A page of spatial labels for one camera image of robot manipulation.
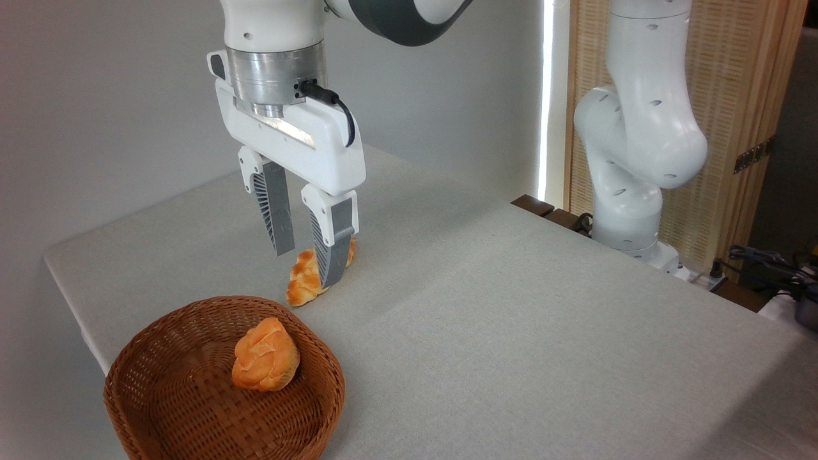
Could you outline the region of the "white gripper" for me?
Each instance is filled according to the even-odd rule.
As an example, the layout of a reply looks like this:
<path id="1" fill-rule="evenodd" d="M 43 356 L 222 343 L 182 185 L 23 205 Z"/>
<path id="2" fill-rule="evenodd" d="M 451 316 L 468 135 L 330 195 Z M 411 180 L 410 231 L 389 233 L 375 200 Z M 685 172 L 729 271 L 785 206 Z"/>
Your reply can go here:
<path id="1" fill-rule="evenodd" d="M 351 237 L 359 233 L 358 187 L 366 177 L 357 122 L 327 89 L 323 50 L 208 55 L 228 133 L 242 143 L 243 185 L 252 194 L 275 254 L 294 250 L 286 172 L 307 184 L 321 287 L 344 275 Z"/>

